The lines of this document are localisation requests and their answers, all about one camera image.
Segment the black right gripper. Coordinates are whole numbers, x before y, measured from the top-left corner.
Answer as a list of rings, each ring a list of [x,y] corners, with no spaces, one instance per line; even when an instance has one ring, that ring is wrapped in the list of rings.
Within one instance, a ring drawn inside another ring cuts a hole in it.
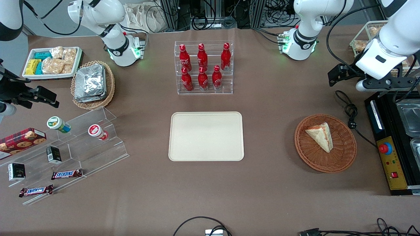
[[[57,94],[42,86],[32,89],[26,85],[27,83],[29,81],[22,81],[15,78],[15,76],[1,75],[1,102],[22,106],[27,109],[31,109],[33,103],[44,103],[54,108],[59,107],[60,103],[56,100]]]

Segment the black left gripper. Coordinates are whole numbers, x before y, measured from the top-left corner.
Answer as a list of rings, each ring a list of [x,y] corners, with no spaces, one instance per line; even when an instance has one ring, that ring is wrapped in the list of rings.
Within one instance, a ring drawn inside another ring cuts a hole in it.
[[[340,63],[336,66],[336,71],[330,71],[327,74],[328,84],[333,87],[336,83],[362,77],[363,72],[355,65],[345,65]],[[406,75],[409,67],[396,66],[384,78],[374,79],[366,75],[366,79],[362,80],[362,91],[408,91],[415,88],[416,81],[419,81],[419,67],[414,66],[410,73]]]

